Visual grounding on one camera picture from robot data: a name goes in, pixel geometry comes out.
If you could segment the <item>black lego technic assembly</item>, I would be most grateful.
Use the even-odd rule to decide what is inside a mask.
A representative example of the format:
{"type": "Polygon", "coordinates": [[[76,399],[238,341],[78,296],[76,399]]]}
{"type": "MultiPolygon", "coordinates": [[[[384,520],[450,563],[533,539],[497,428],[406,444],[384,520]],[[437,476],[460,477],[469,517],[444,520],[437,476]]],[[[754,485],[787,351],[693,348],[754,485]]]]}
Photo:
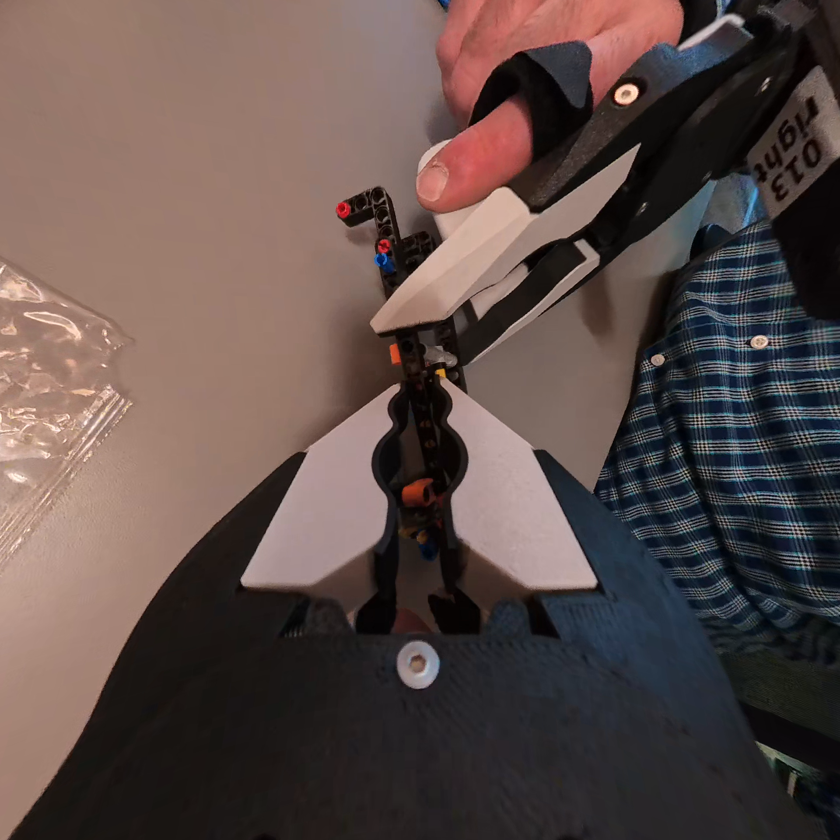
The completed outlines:
{"type": "MultiPolygon", "coordinates": [[[[381,186],[341,201],[336,214],[348,228],[374,223],[374,262],[387,300],[435,250],[428,232],[400,235],[392,199],[381,186]]],[[[416,477],[410,478],[408,468],[402,467],[404,482],[398,486],[392,481],[392,487],[399,490],[402,528],[417,542],[426,561],[438,560],[443,576],[456,578],[461,559],[447,517],[457,452],[445,442],[443,407],[434,394],[442,380],[466,388],[455,318],[397,331],[391,338],[390,354],[392,363],[402,370],[406,410],[412,422],[409,447],[417,447],[423,461],[423,470],[416,477]]]]}

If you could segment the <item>clear plastic bag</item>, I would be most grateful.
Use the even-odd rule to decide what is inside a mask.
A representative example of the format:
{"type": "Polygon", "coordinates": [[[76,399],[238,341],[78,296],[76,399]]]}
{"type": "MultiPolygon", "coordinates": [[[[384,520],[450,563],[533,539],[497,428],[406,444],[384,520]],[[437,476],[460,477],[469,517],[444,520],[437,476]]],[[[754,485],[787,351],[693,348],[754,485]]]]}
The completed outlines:
{"type": "Polygon", "coordinates": [[[1,563],[75,479],[131,400],[114,322],[2,259],[1,563]]]}

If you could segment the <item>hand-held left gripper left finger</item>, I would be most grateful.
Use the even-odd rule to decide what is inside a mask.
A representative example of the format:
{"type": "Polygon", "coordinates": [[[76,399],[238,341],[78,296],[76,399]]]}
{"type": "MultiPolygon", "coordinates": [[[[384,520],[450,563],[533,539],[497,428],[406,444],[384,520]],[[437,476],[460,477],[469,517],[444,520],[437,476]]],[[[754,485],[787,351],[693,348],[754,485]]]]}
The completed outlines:
{"type": "Polygon", "coordinates": [[[244,588],[296,592],[360,607],[375,593],[374,546],[388,502],[375,447],[392,429],[392,385],[306,451],[241,577],[244,588]]]}

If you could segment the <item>blue plaid shirt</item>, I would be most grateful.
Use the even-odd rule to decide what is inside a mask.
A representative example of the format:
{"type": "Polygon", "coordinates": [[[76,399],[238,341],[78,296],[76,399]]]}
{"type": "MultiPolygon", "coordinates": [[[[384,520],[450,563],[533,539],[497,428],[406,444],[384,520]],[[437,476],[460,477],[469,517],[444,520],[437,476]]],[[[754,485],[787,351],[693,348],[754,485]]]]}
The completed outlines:
{"type": "Polygon", "coordinates": [[[642,352],[595,494],[719,653],[838,673],[838,353],[767,221],[677,276],[642,352]]]}

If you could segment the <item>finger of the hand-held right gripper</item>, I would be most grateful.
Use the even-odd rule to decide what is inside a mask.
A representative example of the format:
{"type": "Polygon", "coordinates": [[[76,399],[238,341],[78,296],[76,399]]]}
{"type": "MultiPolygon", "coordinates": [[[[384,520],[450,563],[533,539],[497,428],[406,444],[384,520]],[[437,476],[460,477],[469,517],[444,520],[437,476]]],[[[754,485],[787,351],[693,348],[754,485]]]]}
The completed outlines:
{"type": "Polygon", "coordinates": [[[509,187],[496,189],[394,291],[371,328],[385,336],[444,321],[540,247],[581,231],[624,183],[639,147],[540,213],[531,212],[509,187]]]}
{"type": "Polygon", "coordinates": [[[465,310],[468,324],[459,335],[462,364],[528,326],[594,273],[601,257],[584,239],[553,244],[533,268],[523,262],[503,280],[475,294],[465,310]]]}

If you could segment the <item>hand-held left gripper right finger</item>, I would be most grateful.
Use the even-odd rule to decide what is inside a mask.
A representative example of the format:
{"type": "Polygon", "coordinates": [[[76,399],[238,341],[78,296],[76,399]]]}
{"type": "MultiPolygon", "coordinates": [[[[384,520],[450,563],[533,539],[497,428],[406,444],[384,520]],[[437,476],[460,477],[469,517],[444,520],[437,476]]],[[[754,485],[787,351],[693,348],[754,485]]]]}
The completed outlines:
{"type": "Polygon", "coordinates": [[[466,450],[464,477],[450,497],[465,567],[458,588],[470,599],[597,587],[571,525],[533,447],[457,386],[447,424],[466,450]]]}

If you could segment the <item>person's right hand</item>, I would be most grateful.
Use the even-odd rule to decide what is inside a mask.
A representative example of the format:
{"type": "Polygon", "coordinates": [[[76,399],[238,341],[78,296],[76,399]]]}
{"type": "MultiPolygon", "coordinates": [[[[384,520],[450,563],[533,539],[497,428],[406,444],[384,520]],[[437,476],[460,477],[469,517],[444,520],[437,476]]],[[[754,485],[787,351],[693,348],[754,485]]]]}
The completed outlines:
{"type": "Polygon", "coordinates": [[[677,1],[457,1],[437,41],[444,99],[461,131],[416,177],[416,198],[434,214],[468,207],[508,184],[532,161],[528,104],[514,96],[467,122],[490,73],[521,51],[583,41],[598,102],[644,52],[678,44],[677,1]]]}

